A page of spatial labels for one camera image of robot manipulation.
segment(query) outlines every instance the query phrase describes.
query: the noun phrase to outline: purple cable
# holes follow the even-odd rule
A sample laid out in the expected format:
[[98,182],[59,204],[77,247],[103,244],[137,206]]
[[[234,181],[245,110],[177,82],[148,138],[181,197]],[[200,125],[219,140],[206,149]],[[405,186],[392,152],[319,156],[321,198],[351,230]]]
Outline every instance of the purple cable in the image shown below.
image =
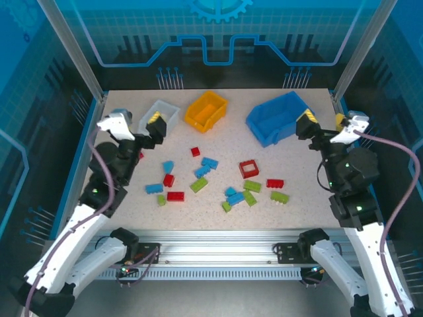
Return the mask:
[[[130,283],[129,285],[137,285],[139,282],[141,282],[141,280],[147,275],[147,272],[149,271],[151,265],[154,262],[154,259],[156,258],[157,253],[159,252],[159,249],[155,248],[153,251],[150,252],[150,254],[148,256],[146,256],[144,259],[142,259],[141,261],[139,261],[136,264],[132,264],[131,266],[128,266],[127,269],[129,268],[133,268],[136,265],[142,264],[144,263],[146,260],[148,260],[149,258],[151,258],[150,262],[148,263],[147,268],[145,269],[145,271],[143,272],[143,274],[139,277],[139,279],[137,279],[135,282]],[[119,277],[116,276],[116,281],[120,284],[120,286],[123,286],[124,284],[119,280]]]
[[102,157],[100,156],[100,153],[94,148],[94,139],[95,139],[96,134],[99,130],[100,130],[100,128],[97,127],[91,133],[90,137],[88,138],[87,143],[88,143],[88,146],[90,147],[91,151],[93,152],[93,155],[98,160],[98,163],[100,164],[101,168],[103,169],[104,176],[106,177],[107,184],[108,184],[108,199],[107,199],[107,202],[104,204],[104,206],[102,206],[99,210],[94,212],[92,215],[88,216],[87,218],[83,219],[82,221],[78,222],[75,226],[70,228],[59,239],[58,243],[56,243],[54,245],[54,247],[52,248],[52,251],[48,254],[46,260],[42,264],[40,271],[38,272],[37,277],[35,278],[34,283],[32,284],[31,289],[28,293],[28,297],[26,298],[26,302],[25,302],[25,314],[24,314],[25,317],[30,317],[29,316],[30,305],[31,305],[31,301],[32,301],[32,298],[34,296],[35,290],[37,288],[37,285],[39,284],[41,278],[44,276],[44,271],[46,270],[49,262],[52,260],[54,254],[57,252],[59,247],[63,244],[63,242],[67,239],[68,236],[70,236],[72,233],[75,232],[75,230],[77,230],[80,226],[84,225],[86,222],[90,221],[92,218],[100,215],[101,213],[104,213],[113,203],[113,200],[114,200],[114,184],[113,184],[112,175],[111,175],[109,169],[107,168],[106,163],[103,161]]
[[417,156],[408,147],[405,147],[404,145],[402,145],[400,143],[390,141],[390,140],[386,140],[386,139],[382,139],[381,137],[374,137],[372,135],[368,135],[368,134],[365,134],[365,133],[362,133],[362,132],[359,132],[359,131],[356,131],[356,130],[354,130],[354,133],[359,135],[360,137],[364,137],[365,139],[369,139],[369,140],[372,140],[372,141],[388,144],[392,147],[396,147],[396,148],[404,151],[408,155],[410,155],[411,159],[414,161],[415,173],[414,173],[414,176],[412,178],[412,182],[411,182],[410,186],[408,187],[407,191],[405,192],[405,194],[403,195],[403,198],[401,198],[398,205],[395,207],[394,211],[392,212],[392,215],[389,217],[388,221],[386,222],[385,228],[383,229],[380,246],[379,246],[379,253],[380,253],[380,256],[381,256],[383,271],[385,271],[385,275],[386,275],[386,278],[388,280],[389,286],[391,287],[391,290],[394,294],[395,300],[397,301],[397,304],[398,304],[399,308],[401,309],[401,313],[403,314],[403,317],[408,317],[407,311],[405,310],[405,307],[404,307],[404,303],[401,300],[401,296],[398,293],[398,290],[395,287],[394,281],[392,280],[392,275],[389,272],[389,268],[388,268],[386,258],[385,258],[385,245],[386,245],[386,239],[388,237],[388,232],[389,232],[389,229],[392,226],[392,223],[394,222],[395,218],[397,218],[397,215],[401,211],[401,208],[403,208],[405,202],[410,197],[412,191],[416,187],[418,178],[420,176],[420,162],[419,162]]

